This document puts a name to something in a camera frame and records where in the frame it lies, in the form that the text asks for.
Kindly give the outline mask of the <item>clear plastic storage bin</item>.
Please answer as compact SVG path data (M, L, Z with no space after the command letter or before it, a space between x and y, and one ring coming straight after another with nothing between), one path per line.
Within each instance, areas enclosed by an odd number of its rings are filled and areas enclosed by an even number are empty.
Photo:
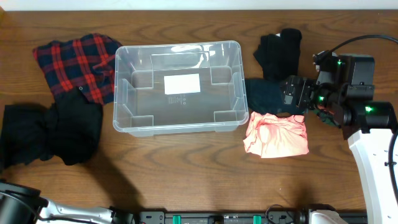
M234 131L249 119L237 41L123 46L113 127L134 137Z

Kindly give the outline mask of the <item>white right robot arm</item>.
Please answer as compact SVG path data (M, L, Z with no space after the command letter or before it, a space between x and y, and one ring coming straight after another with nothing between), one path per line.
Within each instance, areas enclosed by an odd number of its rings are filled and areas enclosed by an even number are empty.
M314 64L316 79L280 83L282 102L331 116L358 166L368 223L397 223L397 116L390 102L373 99L374 58L320 52Z

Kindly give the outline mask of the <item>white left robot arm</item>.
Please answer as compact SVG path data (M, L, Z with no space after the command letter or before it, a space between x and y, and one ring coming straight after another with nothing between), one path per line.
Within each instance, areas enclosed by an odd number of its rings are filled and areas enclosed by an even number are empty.
M109 207L78 208L40 196L40 190L1 180L1 224L135 224L133 214Z

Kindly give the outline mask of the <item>red navy plaid shirt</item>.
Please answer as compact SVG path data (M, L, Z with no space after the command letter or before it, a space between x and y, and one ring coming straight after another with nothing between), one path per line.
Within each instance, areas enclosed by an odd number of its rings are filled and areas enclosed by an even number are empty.
M116 51L122 44L103 34L53 40L33 49L33 56L54 98L80 90L92 103L114 101Z

